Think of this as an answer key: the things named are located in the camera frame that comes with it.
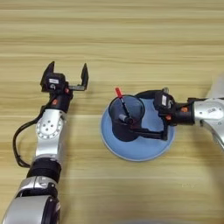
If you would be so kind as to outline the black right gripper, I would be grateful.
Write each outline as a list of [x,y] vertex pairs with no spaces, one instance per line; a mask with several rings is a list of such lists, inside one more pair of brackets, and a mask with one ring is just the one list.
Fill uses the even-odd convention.
[[[136,97],[140,99],[154,99],[156,92],[156,90],[147,90],[136,94]],[[164,125],[163,131],[150,131],[149,129],[131,129],[130,131],[140,137],[167,140],[169,126],[195,124],[192,103],[168,101],[166,106],[159,106],[157,111]]]

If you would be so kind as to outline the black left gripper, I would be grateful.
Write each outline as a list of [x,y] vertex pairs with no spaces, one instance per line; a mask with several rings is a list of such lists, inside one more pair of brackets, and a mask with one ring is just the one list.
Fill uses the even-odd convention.
[[[46,75],[54,70],[54,62],[52,61],[45,69],[40,84],[43,85]],[[69,109],[70,101],[73,99],[73,91],[85,91],[88,87],[88,66],[84,64],[81,72],[81,85],[68,86],[60,94],[50,94],[49,109],[57,109],[66,113]]]

